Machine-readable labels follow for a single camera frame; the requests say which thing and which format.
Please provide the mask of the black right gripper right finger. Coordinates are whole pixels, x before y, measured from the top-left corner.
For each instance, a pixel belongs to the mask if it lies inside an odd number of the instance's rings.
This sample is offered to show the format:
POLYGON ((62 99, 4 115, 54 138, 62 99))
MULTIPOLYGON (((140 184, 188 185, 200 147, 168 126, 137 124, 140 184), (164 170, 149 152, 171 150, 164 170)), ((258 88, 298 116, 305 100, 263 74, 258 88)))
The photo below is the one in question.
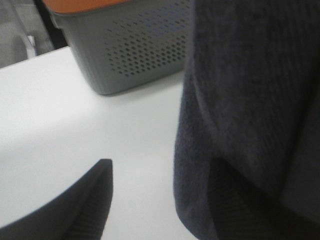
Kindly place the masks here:
POLYGON ((268 197, 226 160, 210 162, 208 205, 220 240, 318 240, 320 225, 268 197))

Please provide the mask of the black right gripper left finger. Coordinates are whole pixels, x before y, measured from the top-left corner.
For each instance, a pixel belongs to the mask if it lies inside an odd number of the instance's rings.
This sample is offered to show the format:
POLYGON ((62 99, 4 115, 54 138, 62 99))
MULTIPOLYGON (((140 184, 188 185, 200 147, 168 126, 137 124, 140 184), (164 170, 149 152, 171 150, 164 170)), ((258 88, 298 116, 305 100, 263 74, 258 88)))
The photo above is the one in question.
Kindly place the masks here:
POLYGON ((100 240, 113 198, 113 162, 99 160, 34 212, 2 227, 2 240, 100 240))

